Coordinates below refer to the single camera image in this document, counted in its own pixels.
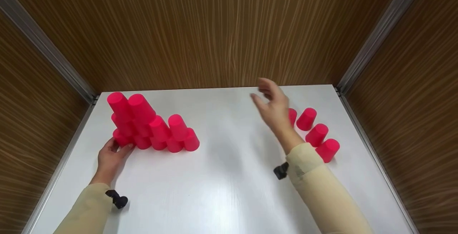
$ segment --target white tabletop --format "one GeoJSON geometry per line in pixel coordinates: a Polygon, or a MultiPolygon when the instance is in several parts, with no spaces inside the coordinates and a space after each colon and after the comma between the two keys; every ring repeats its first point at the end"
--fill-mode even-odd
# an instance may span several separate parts
{"type": "MultiPolygon", "coordinates": [[[[284,86],[300,114],[313,107],[315,123],[341,148],[328,165],[377,234],[411,233],[380,170],[331,85],[284,86]]],[[[129,198],[113,210],[105,233],[319,233],[288,178],[273,168],[284,153],[249,97],[255,88],[141,91],[164,119],[178,113],[201,141],[197,151],[172,154],[136,149],[114,188],[129,198]]],[[[129,97],[138,92],[124,92],[129,97]]],[[[97,153],[115,125],[102,93],[33,229],[52,233],[87,186],[97,153]]]]}

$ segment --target beige sleeve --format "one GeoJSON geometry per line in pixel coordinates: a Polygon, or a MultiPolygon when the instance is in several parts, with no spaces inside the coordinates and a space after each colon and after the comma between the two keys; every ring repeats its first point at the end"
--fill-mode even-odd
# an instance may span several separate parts
{"type": "Polygon", "coordinates": [[[369,223],[345,187],[309,143],[286,156],[288,176],[323,234],[371,234],[369,223]]]}
{"type": "Polygon", "coordinates": [[[83,189],[54,234],[102,234],[113,204],[113,199],[105,195],[108,189],[103,183],[83,189]]]}

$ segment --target wood grain wall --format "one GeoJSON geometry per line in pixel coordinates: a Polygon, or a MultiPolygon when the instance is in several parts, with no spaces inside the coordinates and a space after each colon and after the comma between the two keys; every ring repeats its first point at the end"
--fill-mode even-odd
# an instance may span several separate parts
{"type": "Polygon", "coordinates": [[[0,12],[0,233],[20,233],[88,105],[0,12]]]}
{"type": "Polygon", "coordinates": [[[458,0],[415,0],[348,95],[420,233],[458,233],[458,0]]]}
{"type": "Polygon", "coordinates": [[[337,84],[391,0],[19,0],[97,92],[337,84]]]}

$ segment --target pink plastic cup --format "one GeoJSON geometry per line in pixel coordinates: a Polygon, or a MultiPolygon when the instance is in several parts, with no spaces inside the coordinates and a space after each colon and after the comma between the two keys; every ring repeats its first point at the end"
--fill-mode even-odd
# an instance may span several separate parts
{"type": "Polygon", "coordinates": [[[156,112],[141,94],[134,94],[129,97],[129,105],[134,113],[135,120],[141,124],[149,124],[156,117],[156,112]]]}
{"type": "Polygon", "coordinates": [[[159,142],[154,137],[150,137],[149,141],[151,141],[151,146],[154,148],[154,150],[161,151],[161,150],[164,150],[167,147],[167,143],[166,142],[159,142]]]}
{"type": "Polygon", "coordinates": [[[188,135],[184,140],[185,149],[187,151],[196,151],[196,149],[199,148],[200,145],[199,139],[192,128],[188,128],[187,132],[188,135]]]}
{"type": "Polygon", "coordinates": [[[167,141],[172,133],[170,133],[170,129],[162,119],[161,116],[157,115],[154,120],[149,124],[152,135],[156,138],[159,142],[167,141]]]}
{"type": "Polygon", "coordinates": [[[307,108],[297,119],[296,126],[303,131],[309,131],[312,128],[313,122],[316,118],[316,110],[307,108]]]}
{"type": "Polygon", "coordinates": [[[315,149],[315,151],[321,156],[323,161],[327,164],[332,160],[334,155],[337,153],[337,151],[340,148],[339,142],[337,142],[335,139],[328,139],[324,141],[318,148],[315,149]]]}
{"type": "Polygon", "coordinates": [[[317,124],[306,135],[306,142],[310,143],[313,147],[319,147],[326,137],[329,129],[325,124],[317,124]]]}
{"type": "Polygon", "coordinates": [[[128,144],[132,144],[133,140],[129,137],[123,136],[119,129],[115,129],[113,131],[113,138],[116,140],[116,143],[118,143],[119,146],[124,147],[127,146],[128,144]]]}
{"type": "Polygon", "coordinates": [[[116,128],[119,129],[123,136],[134,136],[137,134],[135,126],[131,121],[122,123],[119,121],[118,117],[114,113],[111,115],[111,120],[113,120],[113,123],[116,125],[116,128]]]}
{"type": "Polygon", "coordinates": [[[296,122],[296,117],[297,117],[296,110],[289,108],[288,117],[289,117],[289,122],[291,123],[291,126],[294,127],[294,123],[296,122]]]}
{"type": "Polygon", "coordinates": [[[139,149],[148,149],[151,146],[149,137],[134,136],[135,143],[139,149]]]}
{"type": "Polygon", "coordinates": [[[183,149],[183,142],[177,141],[173,139],[173,137],[170,137],[167,140],[167,148],[169,149],[170,152],[179,152],[183,149]]]}
{"type": "Polygon", "coordinates": [[[137,129],[138,135],[142,137],[150,137],[152,136],[151,128],[148,124],[142,124],[135,119],[133,121],[135,128],[137,129]]]}
{"type": "Polygon", "coordinates": [[[173,138],[177,141],[183,141],[188,136],[188,127],[178,114],[169,117],[169,127],[173,138]]]}
{"type": "Polygon", "coordinates": [[[107,97],[108,105],[116,114],[118,121],[126,123],[134,118],[127,98],[121,92],[113,92],[107,97]]]}

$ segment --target finger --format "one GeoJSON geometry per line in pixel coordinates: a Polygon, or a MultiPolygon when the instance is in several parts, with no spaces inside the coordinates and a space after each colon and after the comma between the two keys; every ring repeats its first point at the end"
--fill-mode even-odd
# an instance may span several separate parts
{"type": "Polygon", "coordinates": [[[256,108],[259,111],[265,110],[265,107],[267,105],[261,100],[261,98],[259,96],[255,95],[255,94],[250,94],[250,96],[252,97],[253,103],[256,105],[256,108]]]}
{"type": "Polygon", "coordinates": [[[118,154],[121,158],[124,158],[127,154],[129,154],[130,151],[132,151],[133,147],[133,144],[128,144],[127,146],[121,148],[121,150],[119,150],[116,154],[118,154]]]}
{"type": "Polygon", "coordinates": [[[110,151],[116,152],[118,151],[119,145],[117,142],[114,142],[113,145],[110,147],[110,151]]]}
{"type": "Polygon", "coordinates": [[[269,94],[264,94],[264,97],[269,99],[269,101],[272,101],[272,95],[269,94]]]}
{"type": "Polygon", "coordinates": [[[114,137],[108,139],[108,141],[105,143],[105,145],[103,145],[102,150],[107,150],[107,151],[111,150],[111,148],[113,147],[113,145],[115,143],[116,143],[116,141],[115,141],[114,137]]]}
{"type": "Polygon", "coordinates": [[[276,97],[280,95],[284,95],[280,87],[277,84],[275,84],[275,82],[267,78],[259,78],[258,87],[259,89],[269,90],[270,95],[272,96],[272,99],[275,99],[276,97]]]}
{"type": "Polygon", "coordinates": [[[260,89],[260,88],[258,88],[258,91],[259,91],[260,93],[268,94],[268,95],[270,95],[270,93],[271,93],[270,90],[267,90],[267,89],[260,89]]]}

